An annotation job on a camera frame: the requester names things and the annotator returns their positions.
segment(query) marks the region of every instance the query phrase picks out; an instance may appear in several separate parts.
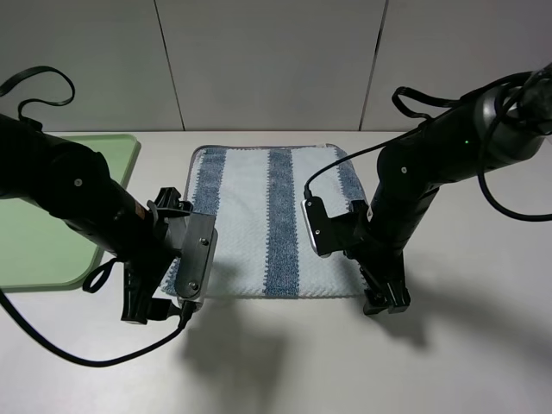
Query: light green tray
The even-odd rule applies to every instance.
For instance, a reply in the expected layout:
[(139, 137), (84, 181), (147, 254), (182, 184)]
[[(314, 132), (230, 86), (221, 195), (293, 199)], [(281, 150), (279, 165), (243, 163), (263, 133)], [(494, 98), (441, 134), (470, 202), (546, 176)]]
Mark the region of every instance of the light green tray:
[[(103, 154), (126, 188), (140, 143), (132, 135), (64, 136)], [(0, 286), (7, 292), (75, 289), (102, 250), (61, 221), (19, 199), (0, 200)]]

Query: striped towel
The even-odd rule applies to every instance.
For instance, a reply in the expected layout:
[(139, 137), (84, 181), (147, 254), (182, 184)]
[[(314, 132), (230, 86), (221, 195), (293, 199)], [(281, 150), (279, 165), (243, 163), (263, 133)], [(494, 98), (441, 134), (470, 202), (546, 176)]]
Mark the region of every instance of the striped towel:
[[(300, 203), (304, 182), (345, 156), (338, 147), (201, 147), (192, 156), (185, 197), (194, 210), (216, 215), (218, 243), (207, 296), (337, 298), (361, 295), (355, 261), (341, 253), (318, 257), (309, 243)], [(352, 163), (316, 179), (311, 189), (330, 216), (366, 198)], [(174, 296), (179, 262), (161, 290)]]

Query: blue stripe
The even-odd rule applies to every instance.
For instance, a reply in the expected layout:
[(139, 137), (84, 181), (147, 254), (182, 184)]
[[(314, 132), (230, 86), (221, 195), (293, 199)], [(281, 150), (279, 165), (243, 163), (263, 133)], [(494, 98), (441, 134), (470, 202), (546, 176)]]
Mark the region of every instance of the blue stripe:
[[(343, 158), (347, 156), (347, 153), (339, 147), (334, 147), (337, 158)], [(356, 171), (354, 170), (352, 161), (345, 161), (337, 166), (337, 174), (339, 176), (339, 182), (342, 185), (343, 196), (348, 202), (352, 200), (366, 200), (366, 194), (362, 188), (362, 184), (359, 181)]]
[[(221, 203), (220, 190), (223, 182), (224, 163), (226, 162), (227, 148), (210, 147), (203, 150), (203, 158), (199, 166), (196, 190), (193, 194), (193, 210), (197, 213), (216, 216)], [(174, 280), (179, 270), (180, 259), (176, 259), (168, 271), (165, 284), (161, 290), (176, 296)]]
[(299, 294), (299, 252), (292, 151), (268, 152), (268, 240), (265, 295)]

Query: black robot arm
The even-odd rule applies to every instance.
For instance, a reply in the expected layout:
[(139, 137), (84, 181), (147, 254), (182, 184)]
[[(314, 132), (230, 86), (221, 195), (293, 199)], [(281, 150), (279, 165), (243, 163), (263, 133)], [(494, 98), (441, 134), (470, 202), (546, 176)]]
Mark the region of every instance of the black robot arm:
[[(328, 217), (323, 200), (308, 189), (311, 180), (307, 183), (302, 207), (311, 245), (320, 256), (343, 251), (359, 262), (368, 285), (367, 315), (408, 308), (403, 250), (441, 185), (476, 175), (484, 180), (484, 172), (527, 160), (538, 151), (552, 130), (550, 69), (512, 75), (458, 101), (399, 88), (393, 102), (407, 116), (425, 121), (382, 149), (379, 185), (369, 206), (355, 200), (349, 213)], [(408, 110), (400, 94), (451, 109), (433, 119)]]

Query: black strap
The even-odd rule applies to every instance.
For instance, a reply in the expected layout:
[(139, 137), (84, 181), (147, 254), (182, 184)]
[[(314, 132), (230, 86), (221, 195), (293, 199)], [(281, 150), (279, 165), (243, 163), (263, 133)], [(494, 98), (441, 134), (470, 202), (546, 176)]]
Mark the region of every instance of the black strap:
[[(110, 278), (111, 269), (113, 269), (113, 265), (115, 265), (118, 261), (121, 260), (114, 257), (113, 259), (103, 263), (102, 266), (98, 266), (90, 273), (88, 273), (86, 275), (85, 282), (83, 283), (83, 291), (88, 293), (96, 293), (97, 291), (99, 291), (102, 286), (105, 285), (107, 279)], [(92, 284), (92, 282), (98, 275), (100, 275), (100, 277), (98, 278), (97, 282), (95, 284)]]
[(31, 78), (34, 75), (38, 75), (39, 73), (45, 73), (45, 72), (57, 73), (63, 79), (65, 79), (66, 82), (69, 84), (69, 87), (71, 88), (71, 96), (65, 101), (61, 101), (61, 102), (44, 101), (42, 99), (36, 99), (36, 98), (25, 99), (24, 101), (21, 101), (19, 105), (17, 105), (17, 115), (19, 117), (19, 120), (21, 122), (26, 123), (27, 125), (30, 125), (33, 129), (36, 129), (39, 131), (42, 131), (42, 124), (40, 122), (31, 118), (27, 118), (26, 116), (23, 116), (22, 111), (25, 105), (30, 104), (32, 102), (40, 102), (41, 104), (46, 104), (50, 106), (65, 106), (67, 104), (70, 104), (72, 100), (75, 98), (75, 85), (73, 84), (73, 82), (63, 72), (58, 71), (54, 67), (35, 66), (15, 74), (14, 76), (12, 76), (8, 80), (6, 80), (3, 84), (0, 85), (0, 97), (3, 97), (7, 93), (9, 93), (12, 89), (14, 89), (17, 85), (19, 85), (23, 80), (27, 78)]
[(405, 116), (409, 118), (424, 118), (426, 121), (430, 121), (433, 118), (429, 114), (424, 114), (421, 112), (414, 112), (408, 108), (405, 103), (401, 100), (400, 97), (409, 97), (419, 103), (435, 106), (437, 108), (454, 108), (460, 101), (454, 99), (443, 99), (440, 97), (431, 97), (420, 91), (417, 91), (406, 86), (401, 86), (397, 88), (395, 93), (391, 98), (392, 102), (395, 104), (395, 107)]

